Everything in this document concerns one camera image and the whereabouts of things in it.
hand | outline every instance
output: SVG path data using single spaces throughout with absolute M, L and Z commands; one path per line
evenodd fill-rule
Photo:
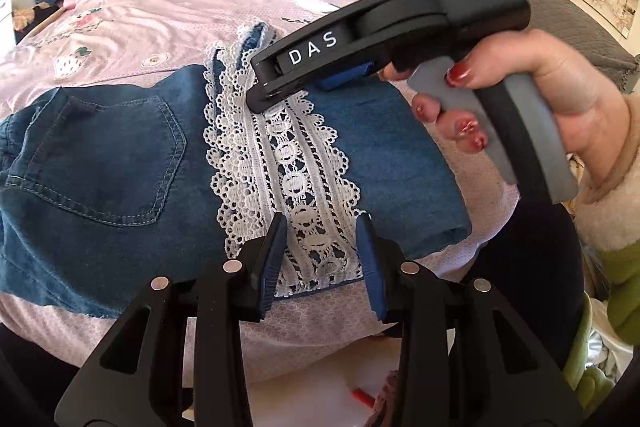
M 446 80 L 454 87 L 478 89 L 524 72 L 531 73 L 549 104 L 565 150 L 578 153 L 593 182 L 601 184 L 622 150 L 630 115 L 618 88 L 576 50 L 540 30 L 503 32 L 479 42 Z M 399 73 L 389 64 L 379 75 L 404 80 L 411 73 Z M 441 113 L 440 104 L 421 93 L 414 96 L 412 111 L 423 123 L 435 122 L 463 152 L 478 153 L 486 145 L 486 134 L 469 111 Z

white lace trim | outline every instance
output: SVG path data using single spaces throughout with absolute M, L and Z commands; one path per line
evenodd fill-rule
M 264 114 L 249 111 L 244 95 L 255 83 L 249 60 L 274 37 L 263 29 L 257 48 L 240 57 L 250 30 L 241 28 L 238 34 L 244 38 L 232 46 L 214 44 L 207 51 L 211 102 L 205 108 L 210 126 L 204 137 L 211 147 L 207 160 L 216 169 L 211 188 L 222 199 L 218 222 L 226 232 L 226 254 L 235 257 L 245 241 L 264 235 L 280 211 L 289 221 L 289 239 L 276 297 L 358 279 L 360 190 L 343 177 L 349 160 L 333 146 L 337 132 L 313 113 L 305 91 Z M 217 82 L 214 54 L 224 66 Z

screw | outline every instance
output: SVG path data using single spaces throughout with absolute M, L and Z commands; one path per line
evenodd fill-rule
M 151 288 L 154 290 L 164 290 L 169 286 L 169 279 L 166 277 L 156 277 L 151 281 Z
M 227 273 L 236 273 L 242 269 L 242 263 L 238 259 L 231 259 L 223 264 L 222 268 Z
M 420 267 L 411 261 L 404 261 L 404 263 L 400 265 L 400 271 L 407 275 L 415 275 L 420 271 Z
M 475 279 L 474 288 L 479 292 L 488 292 L 491 289 L 491 283 L 487 279 Z

handle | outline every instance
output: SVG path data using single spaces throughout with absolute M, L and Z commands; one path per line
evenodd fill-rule
M 423 63 L 409 78 L 409 87 L 436 98 L 443 110 L 474 113 L 488 138 L 486 153 L 505 182 L 518 184 L 523 199 L 573 199 L 577 182 L 554 117 L 531 76 L 517 73 L 496 86 L 457 89 L 444 80 L 453 63 L 450 57 Z

sleeve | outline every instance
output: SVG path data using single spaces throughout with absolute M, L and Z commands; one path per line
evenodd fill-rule
M 640 96 L 628 95 L 629 134 L 609 176 L 600 187 L 583 181 L 575 224 L 598 249 L 609 279 L 607 314 L 625 342 L 640 345 Z

